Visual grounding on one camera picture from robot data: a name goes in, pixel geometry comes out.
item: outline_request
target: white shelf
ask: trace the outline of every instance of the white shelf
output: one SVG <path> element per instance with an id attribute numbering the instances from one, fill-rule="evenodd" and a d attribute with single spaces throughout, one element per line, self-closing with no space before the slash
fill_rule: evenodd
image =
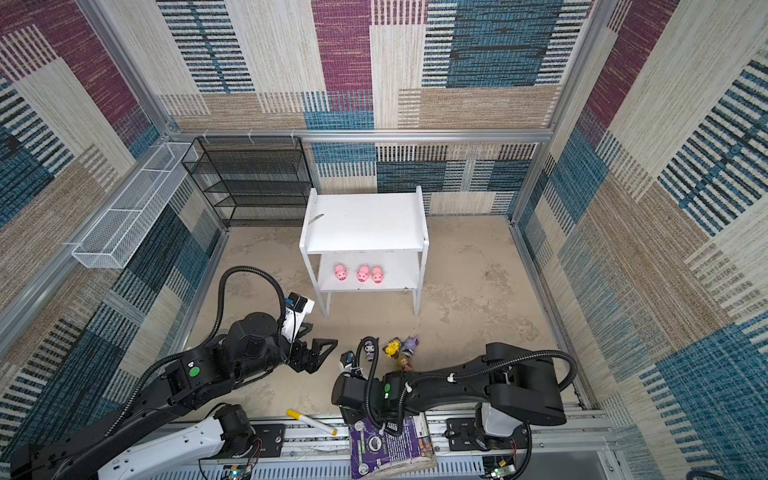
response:
<path id="1" fill-rule="evenodd" d="M 416 194 L 314 195 L 306 208 L 309 255 L 424 249 L 423 205 Z"/>
<path id="2" fill-rule="evenodd" d="M 346 280 L 336 278 L 333 269 L 338 263 L 347 269 Z M 357 270 L 364 263 L 371 270 L 380 266 L 384 270 L 384 280 L 381 283 L 375 283 L 373 278 L 358 281 Z M 321 292 L 416 290 L 419 286 L 419 252 L 324 253 L 320 257 L 317 283 Z"/>
<path id="3" fill-rule="evenodd" d="M 307 273 L 323 315 L 330 315 L 334 292 L 411 290 L 413 312 L 419 314 L 429 233 L 422 188 L 412 194 L 318 195 L 313 188 L 299 240 Z M 317 274 L 310 255 L 320 255 Z M 346 280 L 334 269 L 346 267 Z M 384 270 L 384 280 L 357 280 L 364 263 Z"/>

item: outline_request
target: pink pig toy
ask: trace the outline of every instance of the pink pig toy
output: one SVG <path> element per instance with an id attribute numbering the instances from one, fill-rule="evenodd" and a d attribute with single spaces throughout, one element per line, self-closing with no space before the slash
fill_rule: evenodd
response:
<path id="1" fill-rule="evenodd" d="M 371 270 L 368 268 L 368 264 L 364 263 L 360 270 L 357 270 L 357 279 L 361 282 L 365 282 L 368 280 L 368 277 L 371 275 Z"/>
<path id="2" fill-rule="evenodd" d="M 336 278 L 346 280 L 346 268 L 341 263 L 338 263 L 333 271 L 336 273 Z"/>
<path id="3" fill-rule="evenodd" d="M 374 282 L 381 283 L 382 280 L 384 280 L 384 270 L 382 270 L 382 267 L 378 265 L 373 267 L 373 270 L 371 270 L 371 277 Z"/>

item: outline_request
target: book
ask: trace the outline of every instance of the book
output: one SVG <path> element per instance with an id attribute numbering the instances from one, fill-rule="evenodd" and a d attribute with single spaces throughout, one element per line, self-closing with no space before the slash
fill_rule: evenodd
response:
<path id="1" fill-rule="evenodd" d="M 403 420 L 400 437 L 380 435 L 368 419 L 349 426 L 352 478 L 375 480 L 437 465 L 427 419 L 422 413 Z"/>

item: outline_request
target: yellow toy figure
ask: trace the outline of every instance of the yellow toy figure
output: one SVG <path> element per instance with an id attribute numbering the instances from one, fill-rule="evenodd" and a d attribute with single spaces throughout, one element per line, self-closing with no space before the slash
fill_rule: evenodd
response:
<path id="1" fill-rule="evenodd" d="M 396 359 L 397 354 L 400 353 L 400 339 L 397 337 L 391 339 L 383 350 L 390 359 Z"/>

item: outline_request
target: concrete floor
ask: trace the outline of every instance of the concrete floor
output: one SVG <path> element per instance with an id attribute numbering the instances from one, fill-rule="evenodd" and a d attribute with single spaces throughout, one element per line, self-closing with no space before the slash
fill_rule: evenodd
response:
<path id="1" fill-rule="evenodd" d="M 338 413 L 330 402 L 339 375 L 338 358 L 354 351 L 367 335 L 378 336 L 381 344 L 394 336 L 418 335 L 420 345 L 413 357 L 417 370 L 473 359 L 485 353 L 490 342 L 531 350 L 556 348 L 504 217 L 430 217 L 427 224 L 429 259 L 419 316 L 413 315 L 410 292 L 335 293 L 329 318 L 323 318 L 319 307 L 305 318 L 314 324 L 310 339 L 339 340 L 318 372 L 295 373 L 281 366 L 264 380 L 216 399 L 187 419 L 202 419 L 216 402 L 240 403 L 250 417 L 285 415 L 287 409 Z M 219 277 L 232 266 L 256 266 L 271 273 L 286 296 L 296 291 L 313 298 L 299 252 L 300 234 L 300 228 L 233 228 L 187 346 L 197 345 L 210 331 Z M 235 273 L 227 282 L 221 331 L 259 311 L 277 318 L 273 288 L 259 276 Z M 562 379 L 566 367 L 555 362 Z M 379 376 L 395 368 L 394 360 L 379 358 Z M 576 401 L 572 387 L 563 395 L 566 402 Z"/>

